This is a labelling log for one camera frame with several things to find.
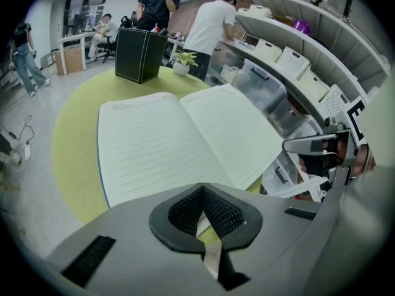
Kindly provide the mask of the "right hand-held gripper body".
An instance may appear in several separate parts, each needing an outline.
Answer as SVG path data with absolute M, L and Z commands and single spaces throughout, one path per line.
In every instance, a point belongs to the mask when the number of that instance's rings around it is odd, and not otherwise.
M 367 107 L 362 97 L 348 102 L 333 117 L 325 120 L 324 132 L 336 134 L 337 139 L 327 141 L 326 149 L 336 154 L 327 154 L 327 173 L 331 187 L 347 185 L 355 178 L 353 171 L 357 168 L 365 171 L 369 164 L 374 164 L 373 155 L 366 137 L 358 125 L 358 118 Z

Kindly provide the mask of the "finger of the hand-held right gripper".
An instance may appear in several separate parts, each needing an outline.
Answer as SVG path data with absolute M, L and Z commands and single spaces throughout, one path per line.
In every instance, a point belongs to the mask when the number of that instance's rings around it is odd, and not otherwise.
M 321 134 L 316 136 L 308 136 L 304 138 L 288 139 L 282 144 L 285 152 L 298 155 L 321 156 L 327 154 L 336 154 L 337 146 L 334 152 L 329 152 L 323 147 L 325 141 L 337 139 L 336 134 Z
M 299 185 L 299 194 L 297 196 L 299 199 L 321 203 L 326 196 L 326 191 L 322 190 L 322 185 L 328 182 L 328 178 L 313 175 L 308 181 Z

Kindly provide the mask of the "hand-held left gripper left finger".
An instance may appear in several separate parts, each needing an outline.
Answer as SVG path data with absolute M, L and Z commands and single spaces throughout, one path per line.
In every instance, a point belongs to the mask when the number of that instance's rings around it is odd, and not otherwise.
M 69 295 L 222 295 L 198 254 L 170 250 L 149 227 L 151 211 L 187 186 L 118 204 L 61 242 L 47 264 L 71 285 Z M 84 287 L 68 268 L 96 240 L 114 239 Z

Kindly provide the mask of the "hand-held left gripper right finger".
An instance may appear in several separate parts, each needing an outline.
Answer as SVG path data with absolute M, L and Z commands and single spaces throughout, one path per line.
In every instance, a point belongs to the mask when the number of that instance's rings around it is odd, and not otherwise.
M 222 240 L 217 280 L 203 295 L 304 295 L 322 249 L 317 238 L 321 203 L 284 199 L 203 184 L 205 209 L 237 220 L 215 231 Z

